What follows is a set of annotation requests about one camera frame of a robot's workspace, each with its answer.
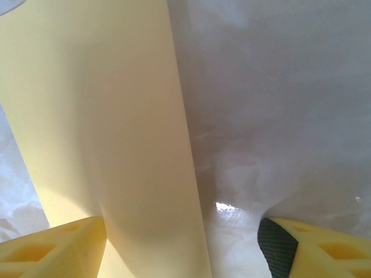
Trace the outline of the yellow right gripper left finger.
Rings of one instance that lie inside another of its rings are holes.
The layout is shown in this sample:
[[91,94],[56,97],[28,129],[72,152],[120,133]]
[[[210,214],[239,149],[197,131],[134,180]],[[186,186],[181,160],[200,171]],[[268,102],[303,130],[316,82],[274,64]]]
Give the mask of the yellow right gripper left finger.
[[1,243],[1,277],[97,277],[107,242],[88,217]]

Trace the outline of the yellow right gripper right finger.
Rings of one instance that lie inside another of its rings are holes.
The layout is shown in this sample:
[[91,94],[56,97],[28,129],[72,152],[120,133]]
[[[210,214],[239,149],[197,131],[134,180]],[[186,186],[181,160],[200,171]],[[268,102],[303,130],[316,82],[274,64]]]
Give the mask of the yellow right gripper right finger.
[[257,242],[272,277],[370,277],[370,240],[285,218],[263,218]]

